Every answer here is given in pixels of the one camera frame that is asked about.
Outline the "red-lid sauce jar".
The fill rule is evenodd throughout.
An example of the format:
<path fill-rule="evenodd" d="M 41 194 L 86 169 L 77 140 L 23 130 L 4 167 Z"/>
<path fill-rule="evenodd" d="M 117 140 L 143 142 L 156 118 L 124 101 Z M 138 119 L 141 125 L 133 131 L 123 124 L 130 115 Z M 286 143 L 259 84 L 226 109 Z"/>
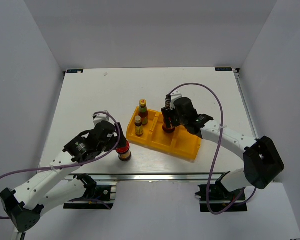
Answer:
<path fill-rule="evenodd" d="M 170 121 L 169 121 L 169 124 L 164 122 L 162 125 L 162 130 L 167 134 L 173 133 L 175 131 L 175 129 L 176 129 L 176 127 L 173 126 Z"/>
<path fill-rule="evenodd" d="M 130 145 L 128 142 L 126 143 L 125 147 L 118 147 L 116 149 L 116 153 L 118 154 L 118 158 L 123 162 L 129 161 L 132 157 Z"/>

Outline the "small yellow-label oil bottle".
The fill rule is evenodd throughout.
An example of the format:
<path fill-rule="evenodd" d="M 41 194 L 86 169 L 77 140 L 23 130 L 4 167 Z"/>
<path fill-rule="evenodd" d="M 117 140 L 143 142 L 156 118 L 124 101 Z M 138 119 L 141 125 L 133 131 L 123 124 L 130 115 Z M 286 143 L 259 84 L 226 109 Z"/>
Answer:
<path fill-rule="evenodd" d="M 135 126 L 135 134 L 137 136 L 142 136 L 144 133 L 144 130 L 143 130 L 142 118 L 139 115 L 137 115 L 134 118 L 134 126 Z"/>

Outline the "yellow-cap green-label sauce bottle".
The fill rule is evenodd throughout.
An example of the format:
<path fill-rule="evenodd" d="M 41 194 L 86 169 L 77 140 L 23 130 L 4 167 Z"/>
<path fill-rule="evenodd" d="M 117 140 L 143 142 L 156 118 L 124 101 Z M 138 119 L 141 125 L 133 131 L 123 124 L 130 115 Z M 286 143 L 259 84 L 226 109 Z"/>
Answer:
<path fill-rule="evenodd" d="M 141 117 L 143 125 L 148 124 L 148 114 L 147 101 L 145 99 L 141 99 L 139 101 L 138 115 Z"/>

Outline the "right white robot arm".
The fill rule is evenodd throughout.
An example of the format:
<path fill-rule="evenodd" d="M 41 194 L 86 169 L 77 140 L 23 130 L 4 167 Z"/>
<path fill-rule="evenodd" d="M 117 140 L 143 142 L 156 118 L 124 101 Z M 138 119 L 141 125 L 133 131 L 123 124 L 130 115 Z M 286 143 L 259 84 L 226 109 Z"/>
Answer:
<path fill-rule="evenodd" d="M 267 136 L 253 138 L 222 128 L 206 114 L 198 114 L 188 97 L 167 95 L 161 109 L 163 130 L 183 126 L 188 133 L 220 144 L 243 160 L 243 168 L 224 173 L 211 187 L 211 199 L 226 200 L 246 187 L 265 189 L 285 168 L 274 142 Z"/>

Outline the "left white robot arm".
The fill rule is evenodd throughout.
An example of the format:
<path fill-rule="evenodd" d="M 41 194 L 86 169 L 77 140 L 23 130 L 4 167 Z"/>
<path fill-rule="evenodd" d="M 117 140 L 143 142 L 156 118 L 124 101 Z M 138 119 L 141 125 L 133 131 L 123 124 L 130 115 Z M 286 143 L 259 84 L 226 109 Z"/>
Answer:
<path fill-rule="evenodd" d="M 30 230 L 44 214 L 68 201 L 96 199 L 97 183 L 86 173 L 63 187 L 57 185 L 84 163 L 110 150 L 125 154 L 130 146 L 120 124 L 102 120 L 67 143 L 47 171 L 14 189 L 5 188 L 0 193 L 1 202 L 18 232 Z"/>

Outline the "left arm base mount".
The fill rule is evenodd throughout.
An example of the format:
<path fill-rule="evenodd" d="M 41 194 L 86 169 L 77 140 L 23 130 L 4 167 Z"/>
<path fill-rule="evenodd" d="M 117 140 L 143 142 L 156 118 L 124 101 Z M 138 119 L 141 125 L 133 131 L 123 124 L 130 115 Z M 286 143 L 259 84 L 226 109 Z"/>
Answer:
<path fill-rule="evenodd" d="M 83 197 L 64 203 L 66 210 L 111 210 L 116 199 L 115 184 L 98 183 L 88 174 L 75 175 L 73 180 L 79 180 L 87 188 Z"/>

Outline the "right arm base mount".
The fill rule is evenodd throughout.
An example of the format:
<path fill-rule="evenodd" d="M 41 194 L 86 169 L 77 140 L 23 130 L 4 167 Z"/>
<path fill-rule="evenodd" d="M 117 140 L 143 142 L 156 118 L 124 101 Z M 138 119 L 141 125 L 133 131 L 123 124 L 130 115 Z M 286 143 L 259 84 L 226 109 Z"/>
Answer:
<path fill-rule="evenodd" d="M 202 213 L 221 212 L 247 212 L 245 203 L 246 195 L 244 188 L 251 184 L 244 177 L 242 171 L 231 173 L 224 172 L 216 181 L 211 181 L 210 185 L 200 184 L 195 197 L 199 200 L 200 211 Z"/>

